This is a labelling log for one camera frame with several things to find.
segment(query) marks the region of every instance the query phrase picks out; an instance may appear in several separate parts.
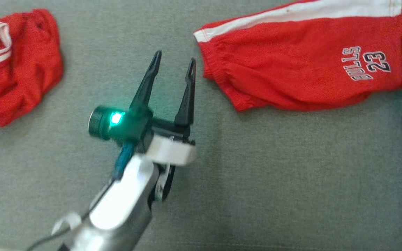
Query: folded red shorts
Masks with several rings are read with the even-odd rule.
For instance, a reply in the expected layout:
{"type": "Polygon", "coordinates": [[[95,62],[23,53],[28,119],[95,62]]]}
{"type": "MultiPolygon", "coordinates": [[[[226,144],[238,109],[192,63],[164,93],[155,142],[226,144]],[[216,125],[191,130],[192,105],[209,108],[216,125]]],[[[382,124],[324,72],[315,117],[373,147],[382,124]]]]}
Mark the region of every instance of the folded red shorts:
{"type": "Polygon", "coordinates": [[[0,19],[0,127],[30,112],[62,78],[60,38],[45,9],[0,19]]]}
{"type": "Polygon", "coordinates": [[[402,89],[401,0],[304,0],[194,33],[238,111],[338,108],[402,89]]]}

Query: cable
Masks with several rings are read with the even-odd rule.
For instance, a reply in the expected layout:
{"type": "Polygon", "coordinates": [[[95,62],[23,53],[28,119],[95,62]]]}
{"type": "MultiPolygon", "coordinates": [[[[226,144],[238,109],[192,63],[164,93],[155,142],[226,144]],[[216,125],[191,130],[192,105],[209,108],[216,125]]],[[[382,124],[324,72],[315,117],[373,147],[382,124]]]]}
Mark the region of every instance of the cable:
{"type": "MultiPolygon", "coordinates": [[[[98,199],[96,200],[96,202],[92,205],[92,207],[91,207],[85,214],[83,214],[83,216],[82,216],[82,222],[83,222],[84,220],[86,220],[86,218],[89,217],[89,214],[92,212],[92,210],[93,210],[94,208],[96,208],[97,204],[99,204],[100,200],[101,200],[102,197],[105,195],[106,191],[108,191],[108,189],[111,187],[111,185],[113,185],[113,183],[114,183],[114,180],[112,180],[112,179],[108,182],[108,185],[106,186],[105,191],[103,191],[103,193],[99,196],[99,198],[98,198],[98,199]]],[[[65,228],[65,229],[63,229],[63,230],[61,230],[61,231],[56,232],[55,234],[53,234],[53,235],[51,235],[51,236],[42,238],[42,239],[40,239],[40,240],[34,242],[32,245],[30,245],[25,251],[32,251],[32,250],[34,250],[35,248],[37,248],[38,246],[41,246],[41,245],[43,245],[43,244],[45,244],[45,243],[48,243],[48,242],[50,242],[50,241],[52,241],[52,240],[55,240],[55,239],[58,238],[58,237],[61,237],[62,235],[65,235],[65,234],[66,234],[67,232],[69,232],[69,231],[70,231],[70,227],[67,227],[67,228],[65,228]]]]}

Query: gray fabric surface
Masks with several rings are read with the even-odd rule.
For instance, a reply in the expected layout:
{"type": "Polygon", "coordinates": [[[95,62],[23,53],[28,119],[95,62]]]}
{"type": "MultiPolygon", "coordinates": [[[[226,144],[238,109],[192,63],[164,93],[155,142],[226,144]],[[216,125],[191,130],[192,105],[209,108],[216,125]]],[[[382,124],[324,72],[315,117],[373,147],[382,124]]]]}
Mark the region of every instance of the gray fabric surface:
{"type": "Polygon", "coordinates": [[[137,250],[402,250],[402,92],[337,110],[237,113],[201,77],[193,31],[286,2],[0,0],[0,16],[54,14],[66,67],[38,108],[0,128],[0,246],[24,248],[88,207],[119,152],[89,137],[89,114],[126,107],[162,49],[150,106],[166,119],[198,60],[199,156],[176,171],[137,250]]]}

